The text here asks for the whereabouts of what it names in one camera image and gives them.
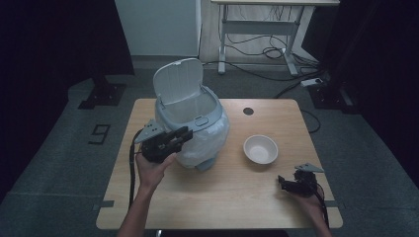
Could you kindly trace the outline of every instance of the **white wall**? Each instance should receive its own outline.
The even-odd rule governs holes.
[[[198,56],[201,0],[116,0],[131,55]]]

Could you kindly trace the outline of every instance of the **table top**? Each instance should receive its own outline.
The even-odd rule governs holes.
[[[338,6],[339,0],[211,0],[222,5]]]
[[[147,229],[264,229],[305,228],[310,221],[290,195],[281,190],[278,175],[293,180],[294,166],[309,162],[321,167],[304,120],[294,100],[221,99],[230,131],[213,167],[200,172],[175,162],[154,193]],[[129,197],[128,151],[135,133],[154,118],[155,99],[135,102],[121,149],[97,219],[101,229],[119,229]],[[247,116],[245,108],[254,114]],[[271,137],[279,157],[269,165],[253,163],[244,154],[245,139],[254,134]],[[325,174],[316,174],[333,200]],[[337,207],[328,207],[330,226],[343,224]]]

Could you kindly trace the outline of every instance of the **black cable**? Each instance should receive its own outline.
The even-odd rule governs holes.
[[[226,10],[226,16],[227,16],[227,18],[228,18],[228,6],[226,6],[225,10]],[[219,26],[220,26],[220,24],[221,24],[220,19],[221,19],[221,7],[220,7],[220,6],[218,6],[218,39],[219,39],[219,41],[221,41],[221,32],[220,32],[220,28],[219,28]],[[258,36],[258,37],[255,37],[255,38],[245,39],[245,40],[242,40],[242,41],[233,41],[233,40],[230,38],[229,34],[226,34],[226,37],[227,37],[227,39],[228,39],[231,43],[233,43],[233,44],[237,44],[237,43],[244,43],[244,42],[248,42],[248,41],[251,41],[251,40],[256,40],[256,39],[259,39],[259,38],[265,38],[265,37],[269,37],[269,38],[270,38],[270,39],[269,39],[269,43],[270,43],[271,47],[265,47],[264,49],[262,49],[262,52],[261,52],[261,53],[248,53],[248,52],[244,52],[244,51],[242,51],[242,50],[238,49],[238,48],[237,48],[237,47],[235,47],[235,46],[228,45],[228,44],[224,44],[224,46],[226,46],[226,47],[231,47],[231,48],[233,48],[233,49],[237,50],[238,52],[242,53],[243,55],[247,55],[247,56],[259,56],[259,55],[265,55],[266,57],[268,57],[268,58],[270,58],[270,59],[280,59],[281,57],[283,57],[283,56],[284,56],[283,52],[281,51],[281,49],[280,49],[280,48],[277,48],[277,47],[275,47],[275,46],[272,44],[272,39],[275,39],[275,40],[280,41],[280,42],[284,45],[284,47],[287,47],[287,44],[286,44],[283,40],[281,40],[281,39],[279,39],[279,38],[277,38],[277,37],[274,37],[274,36]],[[271,53],[271,52],[273,52],[273,51],[277,51],[280,55],[279,55],[279,56],[271,56],[271,55],[269,55],[269,54],[268,54],[268,53]]]
[[[243,13],[241,12],[241,6],[238,5],[238,9],[240,10],[240,16],[243,18],[243,20],[247,20],[244,16]]]
[[[281,9],[281,14],[280,14],[280,16],[278,17],[278,21],[280,21],[281,20],[281,17],[283,16],[283,13],[284,13],[284,6],[282,6],[283,8]]]
[[[232,67],[235,67],[235,68],[237,68],[237,69],[239,69],[241,71],[244,71],[244,72],[246,72],[248,74],[251,74],[251,75],[254,75],[254,76],[263,78],[263,79],[267,79],[267,80],[271,80],[271,81],[279,81],[279,82],[294,81],[294,80],[298,80],[298,79],[301,79],[301,78],[306,77],[306,76],[313,76],[313,75],[317,75],[317,74],[320,73],[320,71],[316,71],[316,72],[311,72],[311,73],[307,73],[307,74],[302,74],[300,76],[296,76],[296,77],[289,78],[289,79],[275,79],[275,78],[270,78],[270,77],[262,76],[262,75],[259,75],[257,73],[248,71],[248,70],[243,69],[243,68],[241,68],[241,67],[239,67],[237,65],[234,65],[233,63],[228,62],[228,61],[210,61],[210,62],[203,63],[203,66],[208,65],[208,64],[212,64],[212,63],[221,63],[221,62],[226,63],[226,64],[228,64],[228,65],[230,65]]]
[[[269,10],[268,16],[265,19],[263,19],[264,22],[271,18],[271,14],[274,11],[274,9],[275,9],[274,6],[271,7],[271,10]]]
[[[128,208],[131,207],[133,202],[133,193],[135,189],[135,139],[139,136],[142,132],[142,129],[138,131],[132,139],[131,146],[129,148],[129,173],[130,173],[130,186],[129,186],[129,205]]]
[[[317,186],[320,187],[320,189],[322,190],[323,197],[318,193],[317,190],[313,190],[311,187],[309,187],[309,188],[314,192],[314,194],[317,197],[318,201],[320,201],[321,209],[323,211],[324,221],[326,222],[327,228],[330,229],[330,226],[329,226],[329,214],[327,213],[327,207],[326,207],[326,203],[324,201],[323,187],[321,187],[319,184],[317,184]]]
[[[316,120],[317,120],[317,128],[316,128],[316,129],[314,129],[314,130],[309,131],[308,133],[312,134],[312,133],[314,133],[314,132],[318,131],[318,130],[320,129],[320,127],[321,127],[321,122],[320,122],[320,119],[318,119],[318,117],[317,117],[317,116],[315,116],[315,115],[314,115],[313,113],[311,113],[311,112],[308,112],[308,111],[305,111],[305,110],[302,110],[302,109],[300,109],[300,110],[301,110],[302,112],[306,113],[306,114],[311,115],[314,119],[316,119]]]
[[[294,84],[291,84],[289,87],[287,87],[286,89],[282,90],[280,93],[278,93],[274,99],[279,99],[283,94],[285,94],[286,92],[292,90],[293,88],[295,88],[299,83],[301,83],[301,81],[298,81]]]
[[[293,58],[295,59],[295,61],[298,62],[299,64],[311,66],[311,67],[314,67],[314,68],[318,67],[319,63],[317,61],[302,57],[302,56],[300,56],[296,53],[292,53],[292,55],[293,55]]]

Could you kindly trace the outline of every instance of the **gray carpet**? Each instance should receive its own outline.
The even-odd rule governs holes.
[[[155,69],[137,69],[135,76],[112,76],[126,83],[117,107],[78,110],[93,84],[72,87],[69,103],[42,148],[0,206],[0,236],[115,236],[117,230],[96,227],[96,208],[105,194],[128,117],[138,98],[154,98]],[[260,71],[288,78],[287,71]],[[294,82],[258,78],[228,69],[225,75],[205,70],[204,84],[220,98],[273,98]],[[335,236],[419,236],[419,191],[391,152],[359,115],[316,110],[305,88],[297,86],[282,98],[295,99],[315,114],[321,128],[311,134],[340,206],[342,228]],[[317,121],[303,114],[308,130]],[[103,145],[92,135],[97,124],[110,126]],[[288,230],[292,237],[314,236],[310,229]]]

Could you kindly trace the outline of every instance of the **table leg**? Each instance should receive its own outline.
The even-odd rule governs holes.
[[[224,24],[227,21],[227,5],[223,5],[221,21],[221,46],[218,52],[218,74],[225,73],[225,29]]]
[[[296,33],[298,32],[299,24],[301,21],[302,13],[304,12],[304,6],[299,7],[298,15],[293,24],[293,32],[290,35],[290,40],[287,42],[287,48],[283,49],[284,59],[286,60],[287,66],[289,68],[290,74],[292,76],[298,75],[296,71],[293,57],[291,56],[291,51],[293,49],[293,42],[295,41]]]

